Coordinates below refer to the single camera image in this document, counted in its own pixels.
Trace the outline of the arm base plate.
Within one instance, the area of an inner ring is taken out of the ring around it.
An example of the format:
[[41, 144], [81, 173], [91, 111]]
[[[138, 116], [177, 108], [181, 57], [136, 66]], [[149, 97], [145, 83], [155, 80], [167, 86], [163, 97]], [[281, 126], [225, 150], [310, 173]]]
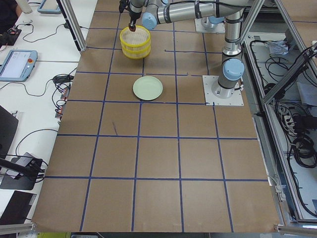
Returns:
[[218, 83], [219, 76], [203, 75], [205, 104], [207, 106], [244, 106], [239, 82], [234, 88], [225, 89]]
[[213, 33], [224, 34], [225, 33], [225, 18], [215, 18], [213, 16], [204, 17], [201, 19], [195, 19], [196, 32], [199, 33]]

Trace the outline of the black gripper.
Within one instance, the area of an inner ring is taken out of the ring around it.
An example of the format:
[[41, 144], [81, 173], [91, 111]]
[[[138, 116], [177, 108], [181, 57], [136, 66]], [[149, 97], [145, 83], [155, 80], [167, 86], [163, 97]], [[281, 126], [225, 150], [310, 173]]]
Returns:
[[136, 29], [136, 21], [141, 17], [141, 12], [130, 11], [129, 29]]

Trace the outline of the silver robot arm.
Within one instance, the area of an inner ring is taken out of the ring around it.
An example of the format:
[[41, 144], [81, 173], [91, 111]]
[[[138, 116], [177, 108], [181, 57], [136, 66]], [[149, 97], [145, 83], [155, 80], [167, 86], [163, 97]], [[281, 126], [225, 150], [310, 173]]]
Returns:
[[222, 48], [222, 72], [213, 83], [211, 91], [221, 99], [230, 98], [236, 83], [242, 78], [245, 66], [240, 60], [241, 26], [245, 0], [122, 0], [119, 11], [127, 10], [130, 16], [128, 28], [135, 31], [136, 21], [153, 30], [159, 24], [195, 19], [206, 31], [215, 32], [224, 27], [224, 46]]

